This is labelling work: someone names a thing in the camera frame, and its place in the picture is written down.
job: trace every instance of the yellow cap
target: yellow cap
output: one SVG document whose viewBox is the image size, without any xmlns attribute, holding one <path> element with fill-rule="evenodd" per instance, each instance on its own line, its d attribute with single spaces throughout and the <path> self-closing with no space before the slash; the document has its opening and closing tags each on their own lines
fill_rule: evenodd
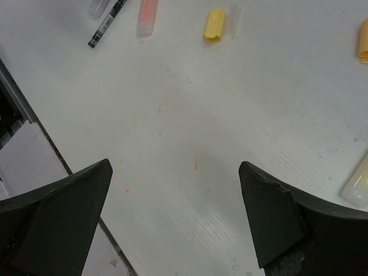
<svg viewBox="0 0 368 276">
<path fill-rule="evenodd" d="M 209 41 L 221 41 L 226 19 L 225 10 L 213 9 L 208 14 L 204 38 Z"/>
<path fill-rule="evenodd" d="M 358 56 L 361 63 L 368 63 L 368 19 L 365 19 L 362 24 Z"/>
</svg>

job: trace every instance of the pen cap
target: pen cap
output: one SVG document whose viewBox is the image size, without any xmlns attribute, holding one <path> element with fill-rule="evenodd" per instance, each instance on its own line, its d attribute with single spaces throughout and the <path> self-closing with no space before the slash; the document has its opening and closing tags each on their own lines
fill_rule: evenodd
<svg viewBox="0 0 368 276">
<path fill-rule="evenodd" d="M 89 15 L 94 18 L 99 18 L 100 16 L 102 16 L 102 13 L 106 9 L 106 6 L 109 2 L 110 0 L 92 0 L 88 8 Z"/>
<path fill-rule="evenodd" d="M 137 36 L 150 36 L 154 29 L 158 0 L 141 0 L 137 23 Z"/>
<path fill-rule="evenodd" d="M 344 187 L 341 197 L 356 207 L 368 205 L 368 155 L 364 157 L 350 180 Z"/>
<path fill-rule="evenodd" d="M 358 56 L 361 59 L 361 63 L 368 63 L 368 19 L 363 21 L 361 27 L 361 35 L 359 37 L 359 49 Z"/>
<path fill-rule="evenodd" d="M 210 10 L 204 38 L 208 41 L 221 41 L 225 26 L 226 12 L 223 9 Z"/>
</svg>

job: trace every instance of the scratch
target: scratch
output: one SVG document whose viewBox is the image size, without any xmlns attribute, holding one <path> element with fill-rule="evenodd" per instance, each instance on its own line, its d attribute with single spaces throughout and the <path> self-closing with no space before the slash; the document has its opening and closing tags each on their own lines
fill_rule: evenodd
<svg viewBox="0 0 368 276">
<path fill-rule="evenodd" d="M 116 267 L 117 260 L 113 259 L 110 263 L 111 263 L 114 267 Z"/>
<path fill-rule="evenodd" d="M 360 140 L 360 138 L 362 138 L 362 125 L 363 125 L 363 123 L 361 122 L 361 120 L 359 119 L 358 115 L 355 112 L 353 112 L 353 114 L 356 116 L 356 120 L 359 122 L 359 134 L 358 134 L 357 137 L 354 138 L 354 141 L 356 142 L 356 141 Z"/>
<path fill-rule="evenodd" d="M 198 166 L 199 166 L 199 160 L 198 160 L 198 157 L 195 158 L 195 164 L 194 164 L 194 169 L 193 171 L 196 171 L 198 169 Z"/>
</svg>

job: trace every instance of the pen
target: pen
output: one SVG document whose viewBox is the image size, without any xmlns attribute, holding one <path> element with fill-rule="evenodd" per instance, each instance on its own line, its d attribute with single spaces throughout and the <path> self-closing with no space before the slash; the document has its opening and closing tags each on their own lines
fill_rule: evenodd
<svg viewBox="0 0 368 276">
<path fill-rule="evenodd" d="M 94 33 L 93 37 L 91 38 L 90 42 L 88 42 L 88 45 L 93 49 L 101 37 L 104 35 L 108 27 L 111 25 L 111 23 L 114 21 L 116 15 L 120 12 L 121 8 L 124 6 L 127 0 L 118 0 L 109 14 L 106 16 L 106 18 L 103 20 L 101 25 L 98 27 L 96 32 Z"/>
</svg>

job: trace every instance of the translucent marker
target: translucent marker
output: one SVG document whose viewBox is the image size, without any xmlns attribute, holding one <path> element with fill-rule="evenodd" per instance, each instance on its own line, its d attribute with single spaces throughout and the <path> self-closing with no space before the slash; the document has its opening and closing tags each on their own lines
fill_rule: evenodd
<svg viewBox="0 0 368 276">
<path fill-rule="evenodd" d="M 100 18 L 110 0 L 92 0 L 88 13 L 94 18 Z"/>
<path fill-rule="evenodd" d="M 137 36 L 150 36 L 154 30 L 158 0 L 141 0 L 137 23 Z"/>
<path fill-rule="evenodd" d="M 90 42 L 88 42 L 88 45 L 93 49 L 101 37 L 104 35 L 108 27 L 111 25 L 111 23 L 114 21 L 117 14 L 120 12 L 121 8 L 124 6 L 127 0 L 118 0 L 111 11 L 109 12 L 108 16 L 103 20 L 101 25 L 98 27 L 96 32 L 94 33 L 93 37 L 91 38 Z"/>
<path fill-rule="evenodd" d="M 368 154 L 345 185 L 341 197 L 356 207 L 368 206 Z"/>
</svg>

